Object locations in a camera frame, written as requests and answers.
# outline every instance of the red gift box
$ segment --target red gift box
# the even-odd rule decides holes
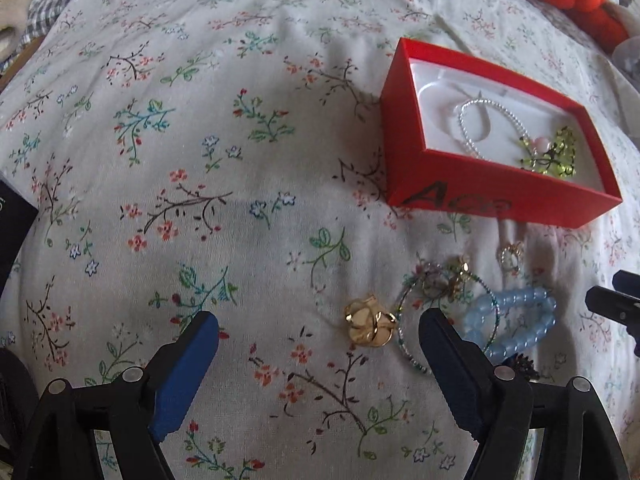
[[[582,131],[584,151],[588,148],[591,152],[602,190],[515,166],[430,149],[412,75],[413,60],[462,70],[564,110],[575,118]],[[381,104],[386,200],[391,206],[578,228],[622,202],[606,151],[585,108],[520,74],[460,52],[402,38],[386,77]],[[577,152],[577,156],[586,155]]]

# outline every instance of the pink bead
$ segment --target pink bead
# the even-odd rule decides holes
[[[539,153],[546,153],[551,149],[552,142],[548,137],[538,137],[533,141],[533,145]]]

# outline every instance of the black object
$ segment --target black object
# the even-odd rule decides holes
[[[103,480],[94,430],[111,432],[124,480],[174,480],[160,442],[177,431],[218,348],[218,322],[198,313],[146,368],[110,384],[51,381],[40,398],[12,480]]]
[[[0,461],[13,465],[38,404],[38,392],[20,359],[0,348],[0,435],[9,449],[0,446]]]
[[[38,210],[0,176],[0,296]]]
[[[479,442],[465,480],[514,480],[530,429],[545,428],[536,480],[628,480],[620,445],[590,382],[528,383],[494,367],[438,308],[418,327],[420,346],[461,430]]]
[[[590,312],[625,325],[636,340],[634,354],[640,357],[640,276],[619,270],[612,282],[615,290],[592,286],[584,301]]]

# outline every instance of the clamp jaw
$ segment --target clamp jaw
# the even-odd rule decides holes
[[[175,480],[159,444],[180,428],[217,349],[218,321],[200,312],[146,368],[128,368],[99,386],[51,381],[20,446],[13,480],[104,480],[94,430],[111,433],[124,480]]]
[[[544,428],[535,480],[629,480],[620,445],[584,377],[566,386],[529,383],[494,367],[438,308],[418,327],[420,346],[461,430],[479,447],[465,480],[514,480],[530,429]]]

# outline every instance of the floral bedsheet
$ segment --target floral bedsheet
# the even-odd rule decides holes
[[[386,205],[378,101],[401,36],[586,105],[623,205],[579,230]],[[638,472],[634,343],[584,294],[640,270],[639,109],[605,57],[526,0],[72,0],[0,96],[0,169],[40,209],[0,342],[40,389],[102,384],[210,310],[220,349],[162,444],[176,478],[459,479],[476,446],[435,380],[395,344],[351,347],[342,316],[369,293],[393,305],[425,261],[464,253],[496,290],[553,289],[536,367],[593,382]],[[503,276],[496,251],[516,241],[522,270]],[[455,322],[480,293],[440,307]],[[531,432],[520,478],[539,443]]]

